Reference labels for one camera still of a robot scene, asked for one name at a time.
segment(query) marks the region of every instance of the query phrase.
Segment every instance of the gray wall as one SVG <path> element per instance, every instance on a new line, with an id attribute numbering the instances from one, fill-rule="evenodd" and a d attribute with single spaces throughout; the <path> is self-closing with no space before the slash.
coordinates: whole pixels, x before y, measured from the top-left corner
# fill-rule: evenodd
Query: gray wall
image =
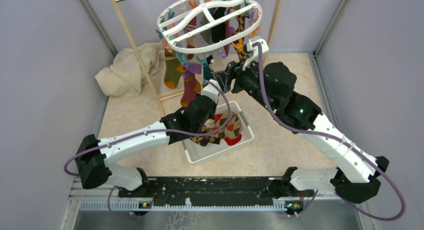
<path id="1" fill-rule="evenodd" d="M 422 9 L 422 0 L 350 0 L 319 57 L 341 129 L 390 160 L 406 198 L 405 216 L 383 229 L 424 225 Z M 372 203 L 380 216 L 400 208 L 385 182 Z"/>
<path id="2" fill-rule="evenodd" d="M 112 58 L 78 0 L 0 0 L 0 22 L 0 229 L 57 229 Z"/>
<path id="3" fill-rule="evenodd" d="M 137 44 L 156 42 L 158 15 L 177 0 L 130 0 L 120 2 L 124 17 Z M 255 0 L 263 9 L 259 35 L 268 37 L 276 0 Z M 117 50 L 130 44 L 110 0 L 89 0 Z M 284 0 L 272 50 L 312 51 L 336 10 L 340 0 Z"/>

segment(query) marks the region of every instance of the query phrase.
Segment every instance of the crumpled blanket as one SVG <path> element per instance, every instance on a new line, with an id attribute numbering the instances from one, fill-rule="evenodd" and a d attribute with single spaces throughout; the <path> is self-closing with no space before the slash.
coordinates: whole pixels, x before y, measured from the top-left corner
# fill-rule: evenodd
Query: crumpled blanket
<path id="1" fill-rule="evenodd" d="M 137 47 L 149 75 L 165 71 L 165 48 L 161 43 L 145 43 Z M 142 85 L 147 83 L 134 50 L 122 49 L 113 60 L 113 64 L 103 68 L 95 76 L 98 85 L 107 96 L 139 95 Z"/>

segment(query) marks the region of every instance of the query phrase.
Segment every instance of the purple hose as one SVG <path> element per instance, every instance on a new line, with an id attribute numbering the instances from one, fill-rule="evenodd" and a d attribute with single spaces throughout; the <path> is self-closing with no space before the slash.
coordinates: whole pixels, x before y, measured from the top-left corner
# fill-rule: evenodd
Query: purple hose
<path id="1" fill-rule="evenodd" d="M 226 104 L 226 106 L 227 106 L 228 116 L 231 116 L 230 103 L 228 102 L 228 99 L 225 97 L 225 95 L 224 95 L 224 93 L 222 92 L 222 90 L 221 90 L 219 87 L 217 87 L 216 85 L 212 84 L 212 83 L 211 83 L 210 81 L 208 81 L 208 80 L 205 80 L 205 82 L 206 82 L 206 83 L 208 83 L 209 85 L 213 86 L 213 87 L 214 87 L 214 88 L 215 88 L 215 89 L 219 92 L 219 94 L 220 94 L 220 95 L 222 95 L 222 98 L 224 99 L 225 104 Z M 216 129 L 216 130 L 214 130 L 214 131 L 207 132 L 207 133 L 192 133 L 192 132 L 181 131 L 181 130 L 174 130 L 174 129 L 156 129 L 156 130 L 149 130 L 149 131 L 146 131 L 146 133 L 147 133 L 147 134 L 151 134 L 151 133 L 158 133 L 158 132 L 173 132 L 173 133 L 185 134 L 185 135 L 188 135 L 188 136 L 210 136 L 210 135 L 214 135 L 215 133 L 217 133 L 217 132 L 221 131 L 222 129 L 224 129 L 224 128 L 225 128 L 225 126 L 227 126 L 227 124 L 228 124 L 228 122 L 229 122 L 229 121 L 230 121 L 230 118 L 229 118 L 229 117 L 227 117 L 227 118 L 226 118 L 226 120 L 225 120 L 225 122 L 224 122 L 224 124 L 223 124 L 222 126 L 218 127 L 218 129 Z M 138 137 L 138 136 L 141 136 L 141 135 L 144 135 L 144 134 L 145 134 L 144 132 L 140 132 L 140 133 L 137 133 L 137 134 L 134 134 L 134 135 L 131 135 L 131 136 L 127 136 L 127 137 L 121 138 L 121 139 L 116 140 L 116 141 L 112 141 L 112 142 L 110 142 L 110 143 L 109 143 L 109 146 L 116 145 L 116 144 L 121 143 L 121 142 L 123 142 L 123 141 L 129 140 L 129 139 L 132 139 L 132 138 L 134 138 L 134 137 Z M 105 145 L 101 145 L 101 146 L 96 146 L 96 147 L 93 147 L 93 148 L 87 149 L 87 150 L 85 150 L 85 151 L 82 151 L 82 152 L 80 152 L 80 153 L 76 154 L 75 156 L 71 157 L 68 161 L 66 161 L 65 165 L 63 166 L 63 170 L 64 170 L 64 171 L 66 172 L 66 174 L 68 174 L 68 175 L 71 175 L 71 176 L 79 176 L 79 174 L 77 174 L 77 173 L 70 172 L 70 171 L 68 170 L 68 165 L 69 165 L 72 161 L 74 161 L 75 159 L 77 159 L 77 158 L 78 158 L 78 157 L 80 157 L 80 156 L 83 156 L 83 155 L 85 155 L 85 154 L 87 154 L 87 153 L 90 153 L 90 152 L 92 152 L 92 151 L 96 151 L 96 150 L 103 149 L 103 148 L 105 148 L 105 147 L 107 147 L 107 145 L 106 145 L 106 144 L 105 144 Z"/>
<path id="2" fill-rule="evenodd" d="M 347 143 L 347 142 L 343 142 L 342 139 L 324 133 L 324 132 L 317 132 L 317 131 L 306 131 L 306 130 L 299 130 L 296 128 L 293 128 L 291 126 L 288 126 L 286 124 L 284 124 L 284 122 L 280 121 L 280 119 L 278 119 L 278 117 L 276 116 L 276 114 L 273 112 L 270 102 L 268 101 L 267 98 L 267 93 L 265 91 L 265 83 L 264 83 L 264 66 L 262 63 L 262 45 L 259 42 L 256 42 L 253 44 L 253 46 L 257 46 L 259 49 L 259 56 L 258 56 L 258 63 L 259 63 L 259 83 L 260 83 L 260 90 L 262 93 L 262 98 L 263 101 L 265 102 L 266 105 L 266 109 L 269 111 L 269 113 L 271 114 L 272 118 L 274 119 L 274 121 L 276 121 L 280 126 L 284 127 L 285 129 L 291 131 L 291 132 L 296 132 L 296 133 L 302 133 L 302 134 L 310 134 L 310 135 L 318 135 L 318 136 L 323 136 L 323 137 L 328 137 L 331 139 L 334 139 L 340 143 L 343 143 L 346 147 L 351 148 L 352 146 Z M 380 173 L 381 176 L 383 176 L 387 182 L 393 187 L 393 190 L 396 192 L 397 196 L 399 197 L 400 203 L 401 203 L 401 208 L 399 213 L 396 216 L 393 217 L 379 217 L 379 216 L 375 216 L 372 215 L 368 212 L 365 212 L 364 210 L 358 208 L 355 204 L 348 202 L 353 208 L 355 208 L 357 211 L 361 212 L 362 214 L 369 216 L 371 218 L 377 219 L 377 220 L 381 220 L 381 221 L 393 221 L 393 220 L 397 220 L 399 219 L 401 216 L 403 216 L 403 214 L 405 213 L 405 209 L 406 209 L 406 203 L 405 203 L 405 199 L 404 196 L 402 196 L 402 193 L 400 192 L 399 188 L 396 186 L 396 184 L 390 179 L 389 176 L 387 176 L 386 173 L 384 173 L 382 170 L 380 170 L 378 167 L 376 167 L 373 162 L 371 162 L 368 158 L 366 158 L 364 155 L 362 155 L 355 147 L 351 148 L 352 151 L 358 155 L 360 158 L 362 158 L 362 160 L 364 160 L 366 163 L 368 163 L 370 166 L 372 166 L 378 173 Z"/>

